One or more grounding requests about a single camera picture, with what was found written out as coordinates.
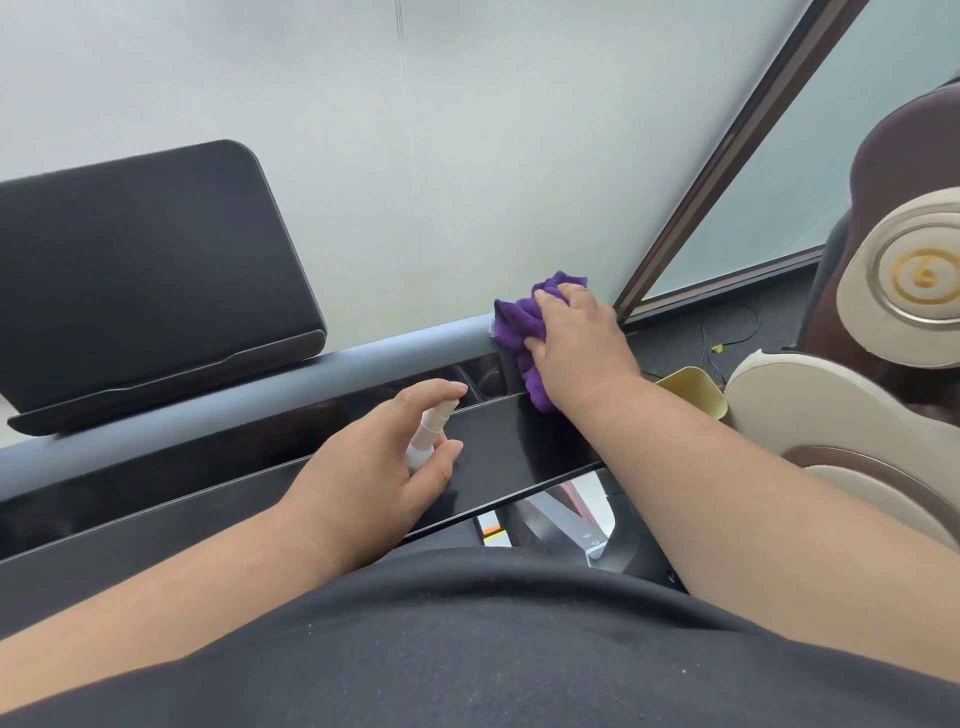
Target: beige seat padding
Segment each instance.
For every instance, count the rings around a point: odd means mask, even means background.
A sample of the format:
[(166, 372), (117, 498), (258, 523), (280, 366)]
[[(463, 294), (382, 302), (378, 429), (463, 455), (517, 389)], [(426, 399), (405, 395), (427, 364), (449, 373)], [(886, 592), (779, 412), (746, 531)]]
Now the beige seat padding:
[(960, 551), (960, 428), (915, 414), (869, 379), (808, 354), (755, 352), (726, 389), (731, 424), (777, 455), (800, 448), (866, 455), (920, 481), (924, 508), (875, 473), (804, 463), (832, 485)]

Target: forearm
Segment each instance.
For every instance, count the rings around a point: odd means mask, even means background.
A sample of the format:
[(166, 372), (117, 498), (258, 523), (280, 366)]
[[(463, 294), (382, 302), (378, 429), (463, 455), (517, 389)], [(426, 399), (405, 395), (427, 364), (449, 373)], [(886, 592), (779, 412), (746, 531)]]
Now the forearm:
[(177, 659), (336, 575), (275, 508), (0, 642), (0, 713)]
[(960, 556), (659, 387), (619, 385), (571, 420), (693, 595), (792, 639), (960, 681)]

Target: black shirt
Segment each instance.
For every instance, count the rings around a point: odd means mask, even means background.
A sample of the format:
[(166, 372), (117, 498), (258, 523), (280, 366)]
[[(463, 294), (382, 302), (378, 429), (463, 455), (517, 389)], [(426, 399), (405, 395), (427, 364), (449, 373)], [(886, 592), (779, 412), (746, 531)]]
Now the black shirt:
[(960, 686), (629, 576), (473, 548), (360, 570), (0, 725), (956, 726)]

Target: gold logo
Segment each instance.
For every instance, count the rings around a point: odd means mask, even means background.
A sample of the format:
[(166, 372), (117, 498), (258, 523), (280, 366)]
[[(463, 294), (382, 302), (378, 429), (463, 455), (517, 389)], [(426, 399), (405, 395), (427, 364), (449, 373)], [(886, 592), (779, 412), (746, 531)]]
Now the gold logo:
[[(937, 286), (944, 275), (953, 279), (950, 290), (940, 296), (924, 296), (923, 292)], [(905, 253), (894, 264), (890, 279), (898, 295), (911, 303), (950, 303), (960, 298), (960, 257), (935, 248)], [(913, 289), (913, 293), (907, 293), (904, 283)]]

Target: yellow container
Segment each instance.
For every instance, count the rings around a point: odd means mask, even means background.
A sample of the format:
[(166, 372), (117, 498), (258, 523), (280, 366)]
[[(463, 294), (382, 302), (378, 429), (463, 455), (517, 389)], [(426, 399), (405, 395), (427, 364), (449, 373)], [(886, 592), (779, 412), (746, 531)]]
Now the yellow container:
[(672, 375), (665, 376), (657, 385), (690, 402), (714, 420), (722, 420), (727, 414), (727, 398), (710, 375), (700, 367), (683, 367)]

